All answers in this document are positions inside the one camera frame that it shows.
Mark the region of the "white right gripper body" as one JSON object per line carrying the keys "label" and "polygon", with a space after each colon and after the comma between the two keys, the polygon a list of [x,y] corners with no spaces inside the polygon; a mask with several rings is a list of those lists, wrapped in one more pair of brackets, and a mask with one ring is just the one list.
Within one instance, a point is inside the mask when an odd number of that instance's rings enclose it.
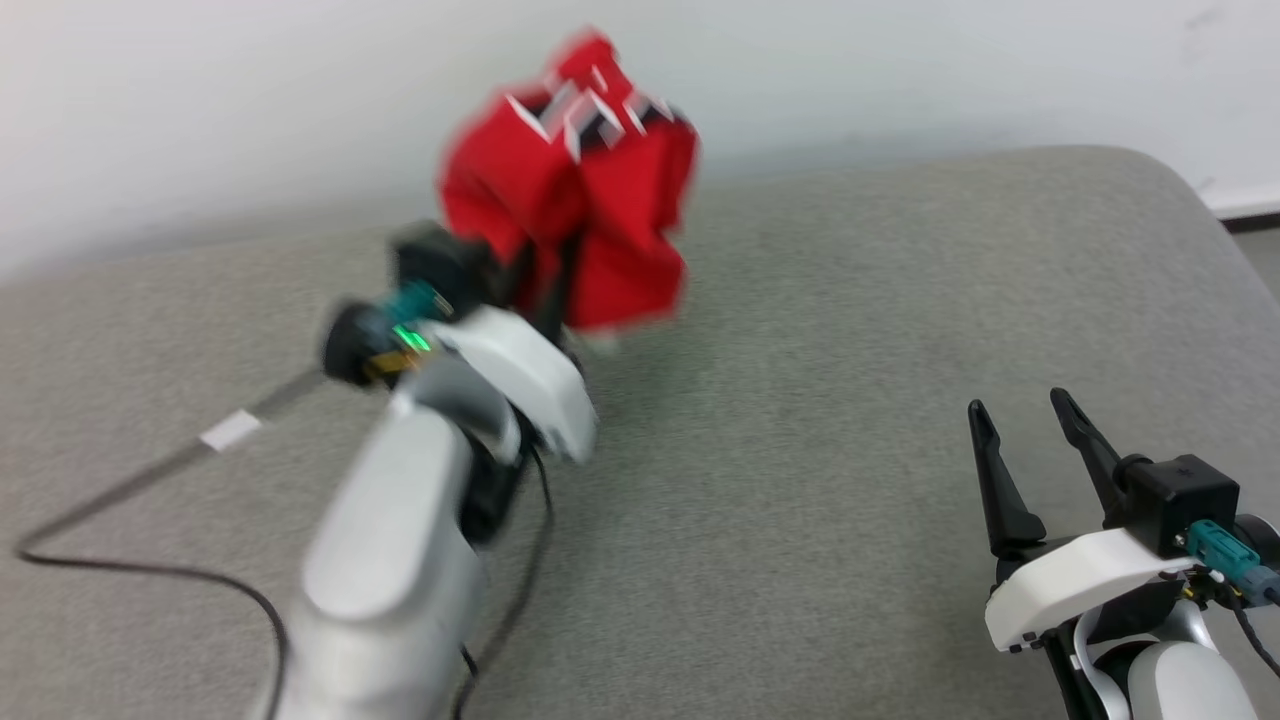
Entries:
{"label": "white right gripper body", "polygon": [[1009,652],[1156,578],[1196,565],[1187,553],[1162,559],[1125,529],[1080,536],[1015,570],[986,605],[992,646]]}

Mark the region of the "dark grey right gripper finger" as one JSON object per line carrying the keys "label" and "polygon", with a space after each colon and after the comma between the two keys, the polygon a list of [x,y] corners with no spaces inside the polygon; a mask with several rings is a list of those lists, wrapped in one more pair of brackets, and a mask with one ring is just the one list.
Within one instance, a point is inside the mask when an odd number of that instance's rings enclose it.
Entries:
{"label": "dark grey right gripper finger", "polygon": [[1050,391],[1050,402],[1066,442],[1079,452],[1085,465],[1094,495],[1103,510],[1103,527],[1123,527],[1125,492],[1115,480],[1120,456],[1065,388],[1053,387]]}
{"label": "dark grey right gripper finger", "polygon": [[966,418],[989,551],[1001,561],[1021,559],[1044,543],[1047,530],[1027,507],[1004,461],[1000,433],[980,400],[969,402]]}

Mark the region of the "white baseboard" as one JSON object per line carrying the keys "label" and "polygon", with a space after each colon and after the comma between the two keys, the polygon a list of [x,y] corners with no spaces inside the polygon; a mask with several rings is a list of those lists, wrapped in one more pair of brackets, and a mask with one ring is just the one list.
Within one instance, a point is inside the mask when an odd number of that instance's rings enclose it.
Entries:
{"label": "white baseboard", "polygon": [[1229,234],[1280,229],[1280,182],[1245,190],[1206,190],[1199,196]]}

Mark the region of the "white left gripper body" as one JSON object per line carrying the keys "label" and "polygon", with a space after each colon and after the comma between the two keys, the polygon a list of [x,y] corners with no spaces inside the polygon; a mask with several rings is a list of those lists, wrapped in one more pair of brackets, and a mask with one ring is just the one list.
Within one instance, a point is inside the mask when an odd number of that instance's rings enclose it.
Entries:
{"label": "white left gripper body", "polygon": [[483,306],[456,323],[421,322],[420,331],[460,355],[504,396],[554,455],[576,464],[590,460],[598,416],[585,379],[529,322]]}

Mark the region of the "red garment with white trim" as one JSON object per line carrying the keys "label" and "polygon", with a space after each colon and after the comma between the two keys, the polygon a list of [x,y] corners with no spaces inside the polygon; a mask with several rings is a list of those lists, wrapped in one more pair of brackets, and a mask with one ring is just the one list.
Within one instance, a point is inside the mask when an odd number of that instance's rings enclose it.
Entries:
{"label": "red garment with white trim", "polygon": [[447,227],[488,242],[502,266],[525,238],[538,246],[538,304],[561,246],[584,234],[564,323],[622,331],[678,305],[686,265],[669,237],[698,151],[692,123],[627,77],[604,33],[585,29],[461,126],[436,192]]}

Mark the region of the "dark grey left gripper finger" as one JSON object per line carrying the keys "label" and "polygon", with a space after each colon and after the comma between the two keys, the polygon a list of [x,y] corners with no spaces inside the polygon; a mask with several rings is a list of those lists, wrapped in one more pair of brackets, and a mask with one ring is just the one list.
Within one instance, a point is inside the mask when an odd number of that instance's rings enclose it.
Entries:
{"label": "dark grey left gripper finger", "polygon": [[550,281],[540,305],[540,334],[557,347],[562,342],[564,318],[573,293],[573,283],[584,240],[584,234],[573,234],[563,242],[559,249],[559,264],[556,275]]}
{"label": "dark grey left gripper finger", "polygon": [[540,291],[538,246],[525,238],[506,268],[506,306],[515,313],[531,313],[538,305]]}

